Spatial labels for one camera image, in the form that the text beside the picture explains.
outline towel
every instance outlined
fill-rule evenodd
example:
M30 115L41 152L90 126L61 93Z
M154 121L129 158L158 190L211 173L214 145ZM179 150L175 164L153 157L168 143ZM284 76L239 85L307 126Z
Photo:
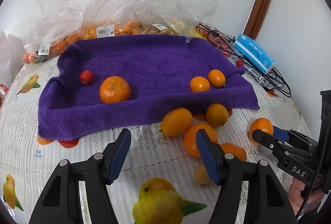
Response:
M252 85L221 51L207 41L183 36L128 35L77 41L59 57L60 75L42 91L38 133L45 139L71 141L89 133L122 126L159 122L171 110L185 107L193 115L213 103L226 108L259 109ZM94 83L81 84L84 70ZM191 92L190 80L207 78L213 69L226 77L220 88ZM131 88L128 101L104 104L101 83L110 76L125 79Z

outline bag of oranges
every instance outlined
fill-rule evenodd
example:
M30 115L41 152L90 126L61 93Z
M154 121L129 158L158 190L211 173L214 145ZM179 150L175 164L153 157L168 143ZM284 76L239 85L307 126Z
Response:
M40 63L53 58L77 40L82 10L72 0L35 0L42 19L23 39L24 63Z
M80 36L186 36L192 25L209 18L216 9L216 0L91 0Z

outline wire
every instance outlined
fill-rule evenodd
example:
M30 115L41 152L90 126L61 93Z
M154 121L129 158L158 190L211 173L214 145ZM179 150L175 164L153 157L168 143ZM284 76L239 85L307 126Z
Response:
M283 78L283 76L280 74L280 72L277 70L276 67L273 67L272 68L272 71L273 73L275 74L275 77L272 77L270 74L264 74L262 71L259 70L259 68L253 64L247 57L245 57L244 55L239 55L237 54L233 48L232 48L232 44L229 43L226 39L224 39L220 34L222 35L225 35L232 43L234 43L236 41L236 39L233 37L229 37L228 35L222 33L221 31L218 31L218 30L211 30L209 29L208 27L204 26L203 24L197 24L196 25L196 28L199 28L203 31L206 31L207 32L207 39L208 41L213 45L215 46L216 48L222 50L222 51L225 51L226 53L229 53L233 56L236 56L237 58L239 59L242 59L245 61L245 64L248 65L249 67L255 69L262 77L264 77L275 89L277 89L278 91L280 91L282 94L284 94L286 97L289 97L291 98L292 97L292 94L291 94L291 89L289 87L289 85L287 84L287 82L285 81L285 79ZM219 37L225 44L228 45L228 48L230 49L229 50L226 50L224 48L222 48L219 44L216 44L214 43L213 41L211 41L211 35L213 35L215 38L216 37ZM282 89L281 87L279 87L277 84L275 84L275 82L278 82L280 84L284 84L286 85L288 91L285 91L284 89Z
M309 196L311 195L311 193L313 191L314 185L316 184L317 176L318 176L319 171L322 167L322 163L323 163L323 159L324 159L324 154L325 154L325 150L326 150L326 144L327 144L327 140L328 140L328 136L329 136L329 132L330 132L330 127L331 127L331 117L329 117L329 119L328 119L328 125L326 127L325 140L324 140L323 149L322 149L322 153L321 153L321 158L319 160L318 168L317 168L316 173L314 175L313 183L311 184L311 186L309 188L309 193L308 193L307 197L305 197L305 199L303 200L303 203L300 206L299 211L297 212L297 215L296 215L297 219L299 219L304 207L306 206L306 204L308 202Z

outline tablecloth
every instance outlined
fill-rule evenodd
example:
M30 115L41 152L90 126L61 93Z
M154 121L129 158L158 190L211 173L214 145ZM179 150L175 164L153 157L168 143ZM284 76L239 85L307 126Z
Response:
M29 222L39 195L60 160L71 163L84 161L113 142L122 128L89 134L73 142L38 139L38 100L47 81L59 75L57 58L40 64L23 66L14 81L0 111L0 185L10 175L14 180L16 197L20 206L11 208L5 203L18 224ZM27 80L38 75L39 88L17 94ZM247 138L249 125L259 117L268 118L273 125L294 129L309 135L307 125L291 99L275 91L267 93L251 77L244 75L258 98L258 111L234 109L229 121L216 128L219 143L231 142L243 147L248 161L265 159L269 162L284 189L288 189L291 176L279 170L271 151L253 145ZM205 223L216 203L219 187L202 186L193 181L194 169L201 160L191 157L183 147L182 137L160 135L160 124L128 126L132 143L119 178L108 187L110 200L119 223L134 223L132 208L138 200L140 186L150 178L168 180L184 198L207 205L199 212L185 216L182 223ZM242 223L246 208L248 184L243 183L242 197L236 223ZM1 200L3 188L0 188ZM85 185L80 182L82 214L85 223L91 223L88 212Z

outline plastic bag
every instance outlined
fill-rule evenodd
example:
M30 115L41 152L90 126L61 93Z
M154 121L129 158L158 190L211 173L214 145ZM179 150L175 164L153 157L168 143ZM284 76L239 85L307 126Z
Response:
M0 32L0 103L4 101L8 89L20 71L22 57L22 41Z
M35 0L42 14L23 39L24 63L39 63L61 54L80 39L82 10L71 0Z
M80 31L83 39L117 35L188 35L209 18L216 0L91 0Z

